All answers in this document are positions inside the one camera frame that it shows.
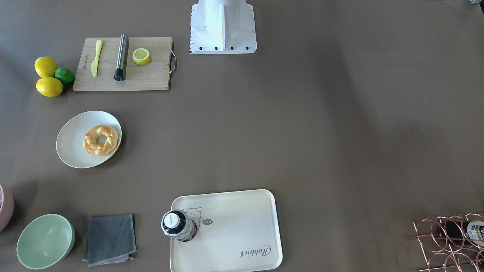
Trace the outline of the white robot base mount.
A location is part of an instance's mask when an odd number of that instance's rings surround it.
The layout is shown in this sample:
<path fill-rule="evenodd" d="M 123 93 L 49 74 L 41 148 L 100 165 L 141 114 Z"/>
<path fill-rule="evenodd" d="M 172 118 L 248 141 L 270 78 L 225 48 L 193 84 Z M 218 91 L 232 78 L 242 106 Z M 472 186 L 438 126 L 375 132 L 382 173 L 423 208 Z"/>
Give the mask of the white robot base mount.
<path fill-rule="evenodd" d="M 257 51 L 254 8 L 245 0 L 200 0 L 191 7 L 190 54 Z"/>

